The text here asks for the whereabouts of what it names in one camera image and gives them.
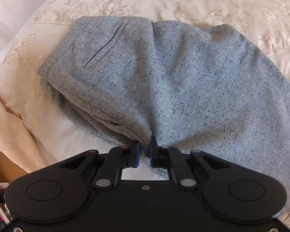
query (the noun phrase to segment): round joint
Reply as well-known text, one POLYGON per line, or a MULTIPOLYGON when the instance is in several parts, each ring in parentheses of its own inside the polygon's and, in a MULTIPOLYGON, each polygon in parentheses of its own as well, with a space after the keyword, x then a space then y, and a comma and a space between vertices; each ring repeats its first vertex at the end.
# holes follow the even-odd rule
POLYGON ((144 185, 144 186, 142 186, 142 189, 143 190, 149 190, 150 189, 150 186, 144 185))
POLYGON ((184 187, 193 187, 197 183, 193 179, 183 179, 181 180, 181 185, 184 187))
POLYGON ((96 181, 96 185, 98 187, 108 187, 109 185, 111 185, 111 181, 108 179, 99 179, 96 181))
POLYGON ((13 228, 13 232, 23 232, 21 228, 15 227, 13 228))

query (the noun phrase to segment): garment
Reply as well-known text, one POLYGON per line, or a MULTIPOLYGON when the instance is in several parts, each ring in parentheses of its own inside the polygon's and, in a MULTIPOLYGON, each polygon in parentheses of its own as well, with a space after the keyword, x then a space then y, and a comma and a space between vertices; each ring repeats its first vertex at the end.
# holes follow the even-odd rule
POLYGON ((119 144, 153 134, 267 174, 290 212, 290 82, 231 26, 82 17, 38 75, 92 134, 119 144))

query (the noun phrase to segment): bed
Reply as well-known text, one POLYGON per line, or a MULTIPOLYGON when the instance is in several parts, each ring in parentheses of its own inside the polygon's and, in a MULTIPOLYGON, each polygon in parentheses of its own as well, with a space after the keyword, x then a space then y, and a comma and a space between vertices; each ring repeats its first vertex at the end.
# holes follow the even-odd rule
MULTIPOLYGON (((81 16, 141 16, 196 27, 229 24, 290 81, 290 0, 49 0, 18 33, 0 65, 0 151, 27 172, 112 145, 76 127, 41 87, 37 68, 81 16)), ((141 161, 126 179, 161 179, 141 161)), ((290 214, 281 216, 290 227, 290 214)))

